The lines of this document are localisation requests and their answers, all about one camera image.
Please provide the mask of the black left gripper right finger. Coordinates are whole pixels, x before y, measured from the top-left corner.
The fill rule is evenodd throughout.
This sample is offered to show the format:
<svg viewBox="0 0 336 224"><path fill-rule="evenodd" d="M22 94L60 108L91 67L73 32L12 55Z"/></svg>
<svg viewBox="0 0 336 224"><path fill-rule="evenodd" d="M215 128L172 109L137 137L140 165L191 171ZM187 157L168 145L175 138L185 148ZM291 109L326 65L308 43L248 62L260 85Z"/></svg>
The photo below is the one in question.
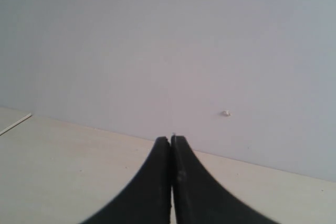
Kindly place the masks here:
<svg viewBox="0 0 336 224"><path fill-rule="evenodd" d="M184 136L171 137L171 162L177 223L275 223L226 190Z"/></svg>

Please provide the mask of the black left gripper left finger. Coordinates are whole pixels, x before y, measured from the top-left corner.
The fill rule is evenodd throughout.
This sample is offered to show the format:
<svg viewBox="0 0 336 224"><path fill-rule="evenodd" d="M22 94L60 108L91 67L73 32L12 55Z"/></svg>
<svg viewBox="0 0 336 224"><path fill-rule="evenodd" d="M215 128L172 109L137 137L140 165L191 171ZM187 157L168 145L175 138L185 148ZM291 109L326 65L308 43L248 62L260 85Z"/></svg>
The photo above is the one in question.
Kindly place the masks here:
<svg viewBox="0 0 336 224"><path fill-rule="evenodd" d="M170 144L158 137L132 180L84 223L170 223Z"/></svg>

